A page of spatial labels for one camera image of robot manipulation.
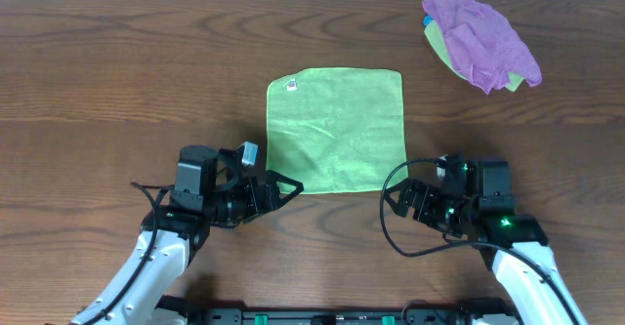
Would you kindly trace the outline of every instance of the brown table surface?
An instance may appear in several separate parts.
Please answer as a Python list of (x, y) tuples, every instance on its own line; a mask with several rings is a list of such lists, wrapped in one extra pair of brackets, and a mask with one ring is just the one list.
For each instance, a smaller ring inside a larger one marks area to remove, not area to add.
[[(489, 97), (432, 52), (421, 1), (0, 0), (0, 323), (66, 323), (135, 245), (148, 204), (128, 182), (172, 183), (191, 143), (264, 150), (271, 80), (322, 66), (401, 72), (408, 157), (509, 160), (519, 210), (588, 320), (624, 323), (625, 0), (479, 0), (543, 73)], [(301, 196), (215, 229), (168, 293), (271, 307), (505, 296), (472, 249), (398, 255), (378, 197)], [(442, 242), (389, 225), (405, 249)]]

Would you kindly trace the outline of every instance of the robotic arm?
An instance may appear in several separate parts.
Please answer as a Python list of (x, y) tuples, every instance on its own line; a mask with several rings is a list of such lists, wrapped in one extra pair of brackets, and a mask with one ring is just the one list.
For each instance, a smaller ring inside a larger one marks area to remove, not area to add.
[[(412, 218), (442, 232), (448, 243), (479, 249), (525, 325), (587, 324), (558, 273), (547, 235), (532, 216), (515, 214), (508, 163), (465, 160), (458, 154), (436, 164), (440, 187), (406, 179), (383, 193), (395, 214), (405, 218), (414, 208)], [(397, 191), (394, 201), (391, 193)], [(467, 235), (468, 241), (447, 235)]]
[[(281, 208), (304, 190), (301, 183), (274, 171), (267, 171), (265, 184), (243, 177), (244, 168), (254, 165), (257, 149), (250, 142), (237, 150), (186, 146), (180, 151), (173, 187), (159, 187), (154, 201), (140, 186), (150, 199), (152, 212), (142, 222), (137, 245), (104, 291), (71, 324), (188, 324), (184, 314), (157, 305), (202, 247), (210, 227), (249, 223)], [(227, 182), (223, 184), (216, 184), (218, 162), (226, 165)], [(278, 182), (293, 185), (294, 190), (281, 197)], [(168, 191), (170, 203), (161, 206)]]

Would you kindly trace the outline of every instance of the tabletop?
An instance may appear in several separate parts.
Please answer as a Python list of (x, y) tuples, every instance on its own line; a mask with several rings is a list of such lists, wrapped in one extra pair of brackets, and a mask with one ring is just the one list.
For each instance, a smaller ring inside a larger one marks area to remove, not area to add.
[[(267, 86), (323, 66), (401, 73), (409, 158), (507, 159), (518, 210), (541, 223), (589, 322), (625, 322), (625, 0), (478, 0), (543, 75), (490, 96), (437, 58), (422, 1), (0, 0), (0, 323), (67, 323), (136, 243), (149, 206), (128, 183), (172, 183), (187, 144), (251, 141), (263, 156)], [(168, 294), (252, 307), (505, 297), (470, 248), (397, 254), (378, 200), (303, 195), (214, 229)], [(442, 243), (387, 224), (403, 249)]]

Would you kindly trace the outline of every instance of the green towel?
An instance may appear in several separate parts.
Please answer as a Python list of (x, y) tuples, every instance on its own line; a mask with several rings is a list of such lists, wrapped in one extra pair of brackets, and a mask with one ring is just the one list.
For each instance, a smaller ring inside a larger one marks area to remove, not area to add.
[[(442, 37), (442, 31), (438, 26), (436, 20), (430, 21), (425, 29), (426, 37), (428, 37), (428, 41), (434, 48), (435, 52), (437, 52), (438, 57), (444, 62), (447, 67), (449, 67), (456, 75), (460, 76), (463, 80), (466, 80), (464, 76), (459, 74), (456, 70), (454, 70), (453, 66), (451, 66), (451, 59), (449, 58), (449, 53), (447, 53), (447, 46), (445, 45), (445, 40)], [(506, 88), (512, 92), (517, 90), (517, 87), (523, 82), (523, 77), (514, 73), (508, 72), (508, 77), (510, 78), (510, 83)]]
[[(302, 182), (304, 193), (381, 189), (406, 160), (401, 75), (333, 67), (277, 79), (267, 90), (267, 142), (267, 169)], [(407, 176), (403, 168), (389, 186)]]

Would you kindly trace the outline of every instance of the purple towel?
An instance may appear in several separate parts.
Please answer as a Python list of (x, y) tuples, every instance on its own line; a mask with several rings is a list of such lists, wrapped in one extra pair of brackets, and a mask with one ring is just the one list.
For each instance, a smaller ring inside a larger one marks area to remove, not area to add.
[(527, 46), (491, 6), (475, 0), (424, 0), (423, 9), (440, 26), (454, 69), (487, 95), (510, 83), (509, 71), (529, 86), (542, 81)]

